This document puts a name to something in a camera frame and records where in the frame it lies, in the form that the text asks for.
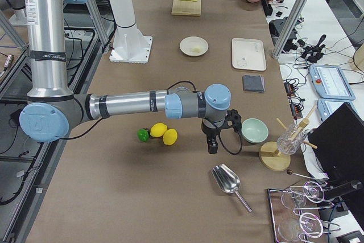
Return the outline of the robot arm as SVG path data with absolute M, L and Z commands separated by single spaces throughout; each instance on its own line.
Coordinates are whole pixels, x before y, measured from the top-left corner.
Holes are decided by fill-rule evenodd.
M 53 142 L 86 121 L 164 111 L 171 119 L 200 118 L 208 152 L 215 154 L 221 130 L 234 123 L 231 93 L 222 84 L 203 92 L 178 88 L 114 96 L 77 95 L 68 88 L 64 1 L 25 0 L 32 89 L 19 117 L 24 133 L 39 142 Z

